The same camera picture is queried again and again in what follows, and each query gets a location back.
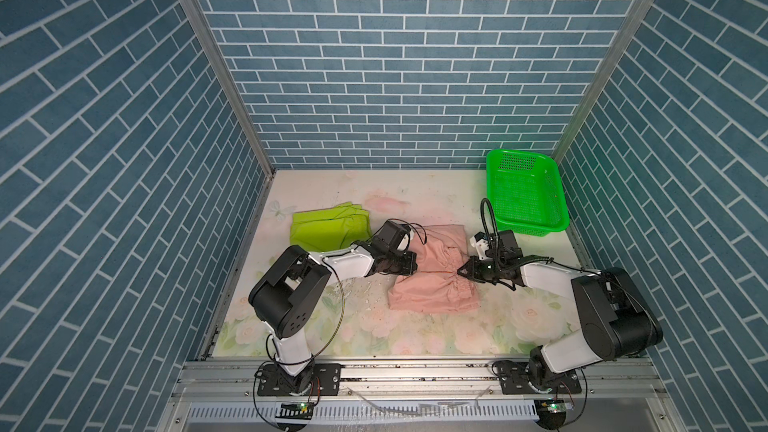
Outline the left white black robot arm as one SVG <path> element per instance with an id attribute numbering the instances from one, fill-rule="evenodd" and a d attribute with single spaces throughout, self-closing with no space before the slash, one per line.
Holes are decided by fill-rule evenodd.
<path id="1" fill-rule="evenodd" d="M 403 244 L 379 248 L 365 241 L 330 252 L 308 252 L 288 247 L 248 295 L 248 303 L 264 323 L 275 347 L 271 377 L 280 393 L 300 394 L 316 383 L 314 364 L 304 327 L 330 280 L 376 274 L 410 276 L 417 270 L 416 253 Z"/>

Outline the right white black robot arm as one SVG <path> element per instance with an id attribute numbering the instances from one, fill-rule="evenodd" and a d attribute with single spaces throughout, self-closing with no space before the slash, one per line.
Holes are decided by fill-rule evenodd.
<path id="1" fill-rule="evenodd" d="M 480 284 L 543 290 L 574 302 L 579 329 L 530 352 L 524 377 L 540 393 L 580 368 L 638 354 L 663 340 L 655 314 L 620 268 L 588 271 L 535 255 L 501 263 L 473 256 L 458 275 Z"/>

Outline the pink shorts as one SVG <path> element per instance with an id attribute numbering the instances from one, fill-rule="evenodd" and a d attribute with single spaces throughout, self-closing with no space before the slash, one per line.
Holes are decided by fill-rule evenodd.
<path id="1" fill-rule="evenodd" d="M 426 226 L 426 242 L 414 239 L 416 271 L 398 277 L 388 291 L 392 310 L 424 314 L 465 313 L 479 308 L 473 282 L 458 275 L 469 260 L 467 235 L 459 224 Z"/>

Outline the lime green shorts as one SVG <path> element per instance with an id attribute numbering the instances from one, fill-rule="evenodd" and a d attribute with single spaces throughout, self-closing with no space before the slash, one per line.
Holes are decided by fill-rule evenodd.
<path id="1" fill-rule="evenodd" d="M 291 245 L 309 252 L 344 249 L 371 237 L 370 213 L 359 204 L 346 202 L 332 208 L 297 212 L 289 232 Z"/>

